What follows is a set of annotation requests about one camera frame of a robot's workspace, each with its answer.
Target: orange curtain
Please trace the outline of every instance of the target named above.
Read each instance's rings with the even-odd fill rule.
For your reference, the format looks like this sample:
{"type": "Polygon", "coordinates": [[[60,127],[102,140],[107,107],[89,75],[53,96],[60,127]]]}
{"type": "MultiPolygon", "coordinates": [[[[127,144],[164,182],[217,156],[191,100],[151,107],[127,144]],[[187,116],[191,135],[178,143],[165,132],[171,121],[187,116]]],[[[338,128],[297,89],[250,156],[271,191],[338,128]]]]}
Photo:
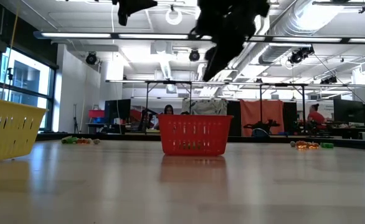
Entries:
{"type": "MultiPolygon", "coordinates": [[[[242,135],[252,136],[250,128],[243,128],[246,124],[255,124],[260,121],[260,101],[240,101],[240,117],[242,120],[242,135]]],[[[268,120],[277,121],[279,127],[272,127],[271,133],[278,134],[283,132],[283,102],[280,100],[263,100],[263,122],[268,120]]]]}

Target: person in red shirt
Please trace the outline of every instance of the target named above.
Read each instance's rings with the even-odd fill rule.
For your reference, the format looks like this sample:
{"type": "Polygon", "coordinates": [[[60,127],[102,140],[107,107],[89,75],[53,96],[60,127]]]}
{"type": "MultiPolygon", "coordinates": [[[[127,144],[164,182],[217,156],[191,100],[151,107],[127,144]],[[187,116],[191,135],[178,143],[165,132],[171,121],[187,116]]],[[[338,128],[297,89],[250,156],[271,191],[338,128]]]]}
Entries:
{"type": "Polygon", "coordinates": [[[308,114],[307,120],[315,121],[317,124],[323,124],[325,123],[325,118],[318,112],[319,104],[311,105],[310,106],[310,113],[308,114]]]}

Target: window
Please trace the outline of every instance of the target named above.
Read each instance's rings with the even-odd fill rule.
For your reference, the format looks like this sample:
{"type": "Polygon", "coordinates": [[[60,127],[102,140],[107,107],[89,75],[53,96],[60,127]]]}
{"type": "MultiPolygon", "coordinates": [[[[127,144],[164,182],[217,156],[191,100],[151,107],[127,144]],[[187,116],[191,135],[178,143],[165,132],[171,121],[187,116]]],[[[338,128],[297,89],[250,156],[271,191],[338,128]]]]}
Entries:
{"type": "Polygon", "coordinates": [[[6,84],[11,82],[12,86],[48,95],[52,69],[15,50],[12,50],[9,60],[9,51],[7,49],[7,52],[2,55],[0,82],[4,83],[5,81],[6,84]],[[7,69],[8,60],[8,68],[12,68],[12,81],[8,80],[9,76],[7,75],[10,72],[7,69]]]}
{"type": "Polygon", "coordinates": [[[55,71],[16,50],[11,50],[11,56],[9,53],[7,49],[1,59],[0,99],[48,109],[40,128],[51,129],[55,71]]]}

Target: wooden floor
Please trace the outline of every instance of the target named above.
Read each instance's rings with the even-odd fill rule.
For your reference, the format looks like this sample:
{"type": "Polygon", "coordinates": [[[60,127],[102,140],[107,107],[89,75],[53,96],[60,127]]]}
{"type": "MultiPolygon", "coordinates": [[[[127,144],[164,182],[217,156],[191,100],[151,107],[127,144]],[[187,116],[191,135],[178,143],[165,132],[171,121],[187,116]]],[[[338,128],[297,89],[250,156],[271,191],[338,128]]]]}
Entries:
{"type": "Polygon", "coordinates": [[[365,223],[365,151],[228,144],[203,159],[160,142],[38,143],[0,162],[2,223],[365,223]]]}

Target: red basket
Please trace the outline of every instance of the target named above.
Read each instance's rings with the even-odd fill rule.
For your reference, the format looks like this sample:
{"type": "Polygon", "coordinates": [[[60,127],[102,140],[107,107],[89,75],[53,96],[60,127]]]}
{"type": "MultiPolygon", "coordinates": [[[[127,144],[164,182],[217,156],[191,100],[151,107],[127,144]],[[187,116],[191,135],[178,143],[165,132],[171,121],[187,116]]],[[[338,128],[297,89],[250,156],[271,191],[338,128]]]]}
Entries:
{"type": "Polygon", "coordinates": [[[218,156],[225,153],[233,116],[158,115],[167,155],[218,156]]]}
{"type": "Polygon", "coordinates": [[[104,118],[105,111],[104,110],[89,110],[88,117],[89,118],[104,118]]]}

